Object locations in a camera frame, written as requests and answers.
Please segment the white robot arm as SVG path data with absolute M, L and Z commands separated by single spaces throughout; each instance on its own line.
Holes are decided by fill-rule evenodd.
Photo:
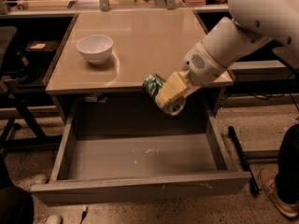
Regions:
M 185 98 L 214 82 L 238 59 L 271 40 L 299 53 L 299 0 L 228 0 L 230 18 L 216 26 L 186 54 L 155 97 L 166 113 L 177 114 Z

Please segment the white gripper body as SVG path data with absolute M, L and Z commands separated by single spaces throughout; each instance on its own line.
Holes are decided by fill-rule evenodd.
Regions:
M 208 53 L 202 42 L 196 43 L 185 55 L 183 70 L 189 72 L 189 81 L 194 86 L 206 86 L 226 71 Z

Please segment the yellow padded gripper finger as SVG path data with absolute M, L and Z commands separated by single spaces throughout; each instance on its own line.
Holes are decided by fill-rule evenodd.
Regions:
M 193 85 L 189 71 L 173 73 L 163 84 L 155 97 L 155 103 L 163 112 L 181 112 L 186 105 L 186 98 L 200 89 Z

